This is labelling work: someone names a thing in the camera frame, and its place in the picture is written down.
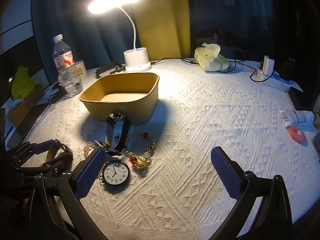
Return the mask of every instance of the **watch face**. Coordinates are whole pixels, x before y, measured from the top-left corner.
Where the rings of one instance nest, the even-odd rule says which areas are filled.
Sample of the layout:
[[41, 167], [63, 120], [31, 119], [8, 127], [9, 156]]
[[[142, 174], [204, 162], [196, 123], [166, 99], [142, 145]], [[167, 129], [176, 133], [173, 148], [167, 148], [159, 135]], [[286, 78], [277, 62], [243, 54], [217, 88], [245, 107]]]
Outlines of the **watch face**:
[[103, 168], [103, 178], [111, 185], [124, 183], [129, 178], [129, 173], [127, 164], [119, 160], [108, 162]]

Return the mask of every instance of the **bottle label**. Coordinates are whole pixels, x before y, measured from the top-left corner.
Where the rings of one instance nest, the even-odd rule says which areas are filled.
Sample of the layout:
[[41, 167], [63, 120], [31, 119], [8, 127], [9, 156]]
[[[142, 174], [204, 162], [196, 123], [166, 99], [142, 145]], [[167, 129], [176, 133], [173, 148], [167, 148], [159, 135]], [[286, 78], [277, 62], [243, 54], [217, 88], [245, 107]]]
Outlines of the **bottle label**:
[[71, 51], [68, 51], [65, 54], [62, 54], [59, 57], [54, 59], [54, 63], [57, 67], [58, 72], [64, 70], [67, 67], [70, 67], [75, 61], [73, 60], [73, 55]]

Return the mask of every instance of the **yellow box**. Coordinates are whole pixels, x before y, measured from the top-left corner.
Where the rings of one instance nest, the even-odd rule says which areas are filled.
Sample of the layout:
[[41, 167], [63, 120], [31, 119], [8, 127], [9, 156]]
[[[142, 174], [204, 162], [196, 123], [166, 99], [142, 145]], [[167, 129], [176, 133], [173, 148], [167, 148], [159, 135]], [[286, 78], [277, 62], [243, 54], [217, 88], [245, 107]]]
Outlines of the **yellow box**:
[[152, 116], [158, 102], [159, 76], [154, 73], [121, 73], [99, 78], [80, 95], [94, 119], [105, 121], [112, 113], [140, 125]]

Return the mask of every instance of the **green plastic bag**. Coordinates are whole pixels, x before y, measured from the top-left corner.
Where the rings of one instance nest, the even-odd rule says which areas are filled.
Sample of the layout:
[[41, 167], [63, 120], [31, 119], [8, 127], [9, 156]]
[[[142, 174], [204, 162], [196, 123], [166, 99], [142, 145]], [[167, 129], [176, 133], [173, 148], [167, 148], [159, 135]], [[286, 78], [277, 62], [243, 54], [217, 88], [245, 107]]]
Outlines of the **green plastic bag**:
[[26, 96], [36, 87], [33, 79], [29, 77], [28, 71], [28, 68], [20, 66], [14, 76], [11, 89], [14, 101], [19, 98], [26, 98]]

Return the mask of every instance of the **white tablecloth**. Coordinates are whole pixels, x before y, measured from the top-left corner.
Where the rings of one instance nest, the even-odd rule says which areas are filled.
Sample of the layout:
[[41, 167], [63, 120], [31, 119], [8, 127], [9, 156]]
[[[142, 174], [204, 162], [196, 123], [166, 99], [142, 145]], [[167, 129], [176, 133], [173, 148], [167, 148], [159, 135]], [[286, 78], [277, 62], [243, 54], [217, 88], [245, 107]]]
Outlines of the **white tablecloth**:
[[[132, 131], [156, 137], [151, 165], [143, 174], [131, 171], [122, 192], [107, 191], [96, 180], [81, 200], [108, 239], [208, 239], [235, 204], [211, 164], [215, 146], [258, 177], [282, 175], [293, 222], [318, 199], [320, 165], [310, 141], [316, 130], [302, 128], [307, 146], [291, 139], [278, 113], [293, 109], [288, 94], [252, 82], [252, 71], [242, 65], [227, 74], [205, 73], [174, 60], [150, 71], [160, 76], [159, 103], [150, 121]], [[95, 80], [94, 71], [88, 73], [84, 87]], [[58, 102], [30, 142], [57, 138], [73, 150], [74, 168], [83, 160], [84, 145], [103, 141], [105, 129], [76, 96]], [[45, 154], [35, 156], [28, 165], [41, 165], [44, 159]], [[254, 216], [252, 212], [242, 233]]]

